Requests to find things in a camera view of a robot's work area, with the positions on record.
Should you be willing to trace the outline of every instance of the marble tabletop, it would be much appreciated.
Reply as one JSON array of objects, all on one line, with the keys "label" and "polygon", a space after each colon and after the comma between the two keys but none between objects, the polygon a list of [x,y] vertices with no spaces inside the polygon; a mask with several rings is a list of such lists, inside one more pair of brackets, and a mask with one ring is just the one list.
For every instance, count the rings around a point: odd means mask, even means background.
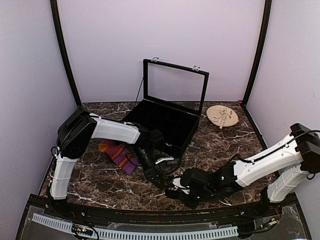
[{"label": "marble tabletop", "polygon": [[[196,104],[184,103],[185,106]],[[239,117],[239,123],[219,129],[206,116],[207,109],[213,105],[233,109]],[[90,112],[113,120],[121,120],[133,106],[132,102],[84,104]],[[76,163],[68,186],[68,202],[123,210],[189,210],[182,202],[167,198],[163,190],[148,182],[140,167],[136,167],[132,174],[118,168],[105,153],[99,151],[100,142],[101,140],[92,139],[85,154]],[[235,154],[247,158],[261,151],[259,140],[237,102],[205,102],[198,130],[183,155],[180,168],[172,175],[181,175],[185,169],[194,167],[214,172]],[[260,200],[261,190],[275,179],[275,175],[270,174],[226,199],[201,202],[197,209],[256,202]],[[42,186],[41,196],[46,195],[48,183],[49,176]]]}]

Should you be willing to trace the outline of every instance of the cloth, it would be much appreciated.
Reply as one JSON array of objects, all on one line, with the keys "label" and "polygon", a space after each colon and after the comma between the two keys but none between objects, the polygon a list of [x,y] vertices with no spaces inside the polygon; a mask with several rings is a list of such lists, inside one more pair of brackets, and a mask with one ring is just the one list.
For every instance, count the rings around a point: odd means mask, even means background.
[{"label": "cloth", "polygon": [[99,144],[99,150],[108,154],[114,163],[128,174],[139,164],[137,157],[130,154],[123,143],[117,145],[115,141],[105,139]]}]

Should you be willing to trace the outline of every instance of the striped cloth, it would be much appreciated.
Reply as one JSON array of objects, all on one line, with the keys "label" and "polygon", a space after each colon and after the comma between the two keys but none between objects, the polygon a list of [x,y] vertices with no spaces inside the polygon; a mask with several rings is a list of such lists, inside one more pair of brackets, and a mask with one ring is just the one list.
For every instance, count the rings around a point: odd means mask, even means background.
[{"label": "striped cloth", "polygon": [[99,144],[99,150],[102,153],[108,154],[114,163],[128,174],[131,174],[138,165],[136,156],[130,154],[123,143],[117,145],[113,140],[104,139],[102,143]]}]

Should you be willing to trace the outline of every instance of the round plate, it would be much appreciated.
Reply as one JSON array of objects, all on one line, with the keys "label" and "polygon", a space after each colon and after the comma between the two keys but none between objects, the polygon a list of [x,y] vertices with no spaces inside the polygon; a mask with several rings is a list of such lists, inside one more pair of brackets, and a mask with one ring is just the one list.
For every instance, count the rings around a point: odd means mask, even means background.
[{"label": "round plate", "polygon": [[239,122],[236,112],[227,106],[211,106],[206,111],[206,115],[217,126],[221,126],[222,121],[224,121],[222,127],[231,127]]}]

